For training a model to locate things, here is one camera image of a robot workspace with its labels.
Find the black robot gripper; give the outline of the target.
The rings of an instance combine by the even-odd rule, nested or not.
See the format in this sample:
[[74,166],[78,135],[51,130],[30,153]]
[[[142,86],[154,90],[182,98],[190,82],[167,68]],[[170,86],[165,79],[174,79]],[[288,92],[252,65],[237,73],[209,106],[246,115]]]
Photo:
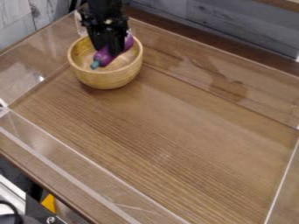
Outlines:
[[122,0],[85,0],[79,8],[81,24],[86,27],[89,37],[97,50],[109,45],[113,56],[126,48],[129,35],[129,16],[123,12]]

